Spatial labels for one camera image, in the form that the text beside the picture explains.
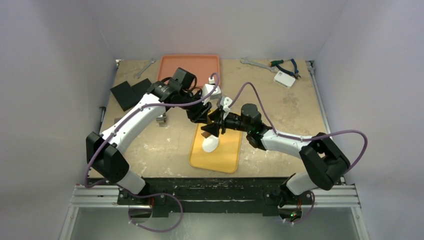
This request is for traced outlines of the wooden dough roller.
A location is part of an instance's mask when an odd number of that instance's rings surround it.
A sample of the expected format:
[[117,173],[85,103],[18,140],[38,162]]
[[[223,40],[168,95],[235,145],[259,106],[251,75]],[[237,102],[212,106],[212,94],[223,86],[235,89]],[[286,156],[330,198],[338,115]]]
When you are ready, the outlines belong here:
[[215,136],[215,123],[211,120],[209,116],[206,118],[206,125],[201,127],[202,133],[201,135],[207,139],[211,136]]

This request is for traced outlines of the white dough ball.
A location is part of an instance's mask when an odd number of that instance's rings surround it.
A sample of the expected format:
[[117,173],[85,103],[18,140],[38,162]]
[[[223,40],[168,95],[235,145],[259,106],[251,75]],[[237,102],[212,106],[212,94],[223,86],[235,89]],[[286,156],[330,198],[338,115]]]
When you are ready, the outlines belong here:
[[209,137],[203,140],[201,146],[204,152],[211,153],[219,146],[219,143],[220,140],[218,137],[210,135]]

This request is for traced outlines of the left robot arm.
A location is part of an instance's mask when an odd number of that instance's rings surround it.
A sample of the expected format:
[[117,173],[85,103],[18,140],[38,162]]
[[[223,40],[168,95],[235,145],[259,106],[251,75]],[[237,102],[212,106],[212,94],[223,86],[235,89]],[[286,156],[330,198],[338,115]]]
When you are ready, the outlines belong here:
[[124,153],[150,123],[170,108],[185,110],[192,123],[207,123],[212,107],[210,98],[219,87],[220,76],[212,73],[209,84],[193,93],[192,83],[196,81],[194,74],[179,67],[172,77],[152,83],[141,100],[117,123],[101,133],[91,132],[86,137],[87,170],[93,169],[105,180],[129,191],[130,199],[136,204],[146,203],[147,183],[130,169]]

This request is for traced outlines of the yellow tray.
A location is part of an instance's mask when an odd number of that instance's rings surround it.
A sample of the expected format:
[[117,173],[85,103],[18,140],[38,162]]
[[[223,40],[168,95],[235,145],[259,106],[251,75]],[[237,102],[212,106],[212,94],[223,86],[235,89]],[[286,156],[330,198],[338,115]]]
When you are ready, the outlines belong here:
[[232,174],[239,165],[242,133],[235,130],[227,130],[219,136],[216,149],[206,152],[203,149],[205,138],[202,136],[201,127],[196,126],[188,162],[192,167]]

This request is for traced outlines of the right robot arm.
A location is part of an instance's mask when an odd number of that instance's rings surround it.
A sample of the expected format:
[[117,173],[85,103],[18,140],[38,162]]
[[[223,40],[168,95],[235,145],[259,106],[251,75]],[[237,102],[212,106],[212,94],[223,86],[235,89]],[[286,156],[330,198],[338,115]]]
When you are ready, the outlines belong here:
[[280,196],[288,204],[300,195],[316,188],[330,190],[349,169],[350,161],[330,137],[320,132],[312,137],[275,132],[262,121],[262,115],[253,103],[241,107],[240,114],[226,113],[220,107],[209,114],[209,123],[201,129],[219,137],[226,130],[246,133],[248,143],[256,149],[284,153],[302,160],[305,172],[294,174],[281,186]]

